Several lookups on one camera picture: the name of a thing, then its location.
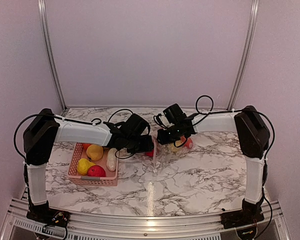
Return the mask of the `clear zip top bag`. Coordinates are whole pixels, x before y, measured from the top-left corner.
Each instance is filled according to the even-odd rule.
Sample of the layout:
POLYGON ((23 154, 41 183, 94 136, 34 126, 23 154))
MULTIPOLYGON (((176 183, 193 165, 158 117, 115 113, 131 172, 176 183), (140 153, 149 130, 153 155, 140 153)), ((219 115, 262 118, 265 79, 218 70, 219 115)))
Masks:
MULTIPOLYGON (((145 155, 145 152, 142 152, 142 153, 137 153, 135 157, 141 160, 141 162, 144 165, 146 165, 155 174, 158 174, 161 170, 163 170, 170 161, 176 160, 184 156, 194 147, 194 141, 193 141, 192 148, 188 149, 184 147, 184 149, 182 149, 181 151, 174 153, 168 150, 169 144, 165 144, 165 145, 159 144, 155 135, 151 135, 151 140, 154 144, 154 148, 153 148, 154 156, 149 157, 145 155)), ((182 146, 181 140, 177 140, 173 144, 177 148, 182 146)))

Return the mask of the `yellow fake peach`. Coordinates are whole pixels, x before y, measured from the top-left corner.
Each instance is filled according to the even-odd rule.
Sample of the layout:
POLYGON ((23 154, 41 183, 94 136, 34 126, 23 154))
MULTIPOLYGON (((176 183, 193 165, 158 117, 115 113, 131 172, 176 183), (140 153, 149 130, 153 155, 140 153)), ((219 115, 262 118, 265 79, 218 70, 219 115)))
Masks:
POLYGON ((184 148, 185 148, 184 146, 175 147, 175 145, 173 143, 170 143, 167 147, 167 149, 172 153, 177 153, 177 152, 183 150, 184 148))

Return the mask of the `pale green fake cabbage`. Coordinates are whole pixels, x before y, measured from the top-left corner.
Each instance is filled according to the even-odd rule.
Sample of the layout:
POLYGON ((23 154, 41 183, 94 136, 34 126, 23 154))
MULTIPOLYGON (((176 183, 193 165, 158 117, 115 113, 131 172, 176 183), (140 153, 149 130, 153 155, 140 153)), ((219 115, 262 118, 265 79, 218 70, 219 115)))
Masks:
POLYGON ((114 172, 117 168, 116 149, 111 148, 108 150, 106 157, 106 167, 110 172, 114 172))

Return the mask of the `red fake apple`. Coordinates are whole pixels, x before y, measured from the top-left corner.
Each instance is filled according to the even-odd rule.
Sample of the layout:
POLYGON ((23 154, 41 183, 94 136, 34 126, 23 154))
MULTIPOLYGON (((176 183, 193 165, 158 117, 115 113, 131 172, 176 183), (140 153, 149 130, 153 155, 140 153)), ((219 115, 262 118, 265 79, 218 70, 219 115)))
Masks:
POLYGON ((146 156, 153 158, 154 157, 154 150, 146 152, 145 153, 146 156))

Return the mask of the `orange fake pumpkin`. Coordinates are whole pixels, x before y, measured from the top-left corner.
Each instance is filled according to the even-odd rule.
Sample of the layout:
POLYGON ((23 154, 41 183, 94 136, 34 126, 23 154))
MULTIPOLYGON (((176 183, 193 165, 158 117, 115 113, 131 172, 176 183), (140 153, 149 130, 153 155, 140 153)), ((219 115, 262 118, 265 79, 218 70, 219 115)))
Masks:
POLYGON ((84 150, 87 150, 88 147, 91 146, 91 145, 92 145, 91 143, 83 143, 82 147, 83 147, 84 150))

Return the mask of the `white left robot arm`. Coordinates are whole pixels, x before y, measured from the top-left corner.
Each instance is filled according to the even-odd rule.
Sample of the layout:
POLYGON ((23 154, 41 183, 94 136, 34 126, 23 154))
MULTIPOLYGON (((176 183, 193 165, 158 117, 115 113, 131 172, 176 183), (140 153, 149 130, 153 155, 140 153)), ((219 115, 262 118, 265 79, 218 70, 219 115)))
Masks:
POLYGON ((126 121, 112 123, 100 119, 81 121, 56 115, 49 108, 32 114, 21 122, 31 120, 24 130, 23 151, 24 181, 28 188, 27 218, 40 223, 51 223, 57 210, 49 207, 46 195, 46 166, 56 142, 94 144, 130 154, 150 152, 154 143, 149 123, 133 113, 126 121))

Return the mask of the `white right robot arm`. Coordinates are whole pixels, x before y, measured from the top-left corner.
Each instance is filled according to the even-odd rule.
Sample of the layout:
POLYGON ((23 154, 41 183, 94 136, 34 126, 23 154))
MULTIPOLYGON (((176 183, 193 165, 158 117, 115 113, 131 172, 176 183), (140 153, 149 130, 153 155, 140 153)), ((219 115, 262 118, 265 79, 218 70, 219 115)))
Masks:
POLYGON ((252 105, 242 109, 201 112, 191 115, 175 103, 153 117, 161 128, 157 142, 161 145, 186 142, 203 132, 234 132, 246 161, 246 189, 240 210, 221 214, 225 229, 256 224, 264 220, 262 204, 266 200, 264 185, 268 176, 267 155, 274 144, 275 130, 269 118, 252 105))

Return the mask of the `red fake tomato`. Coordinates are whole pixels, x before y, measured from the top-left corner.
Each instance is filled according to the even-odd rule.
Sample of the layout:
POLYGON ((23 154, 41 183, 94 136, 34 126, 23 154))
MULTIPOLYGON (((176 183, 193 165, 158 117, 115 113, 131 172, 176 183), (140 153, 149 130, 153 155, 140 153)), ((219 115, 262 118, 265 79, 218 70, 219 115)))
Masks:
POLYGON ((99 165, 93 165, 88 169, 87 176, 103 178, 106 177, 106 171, 99 165))

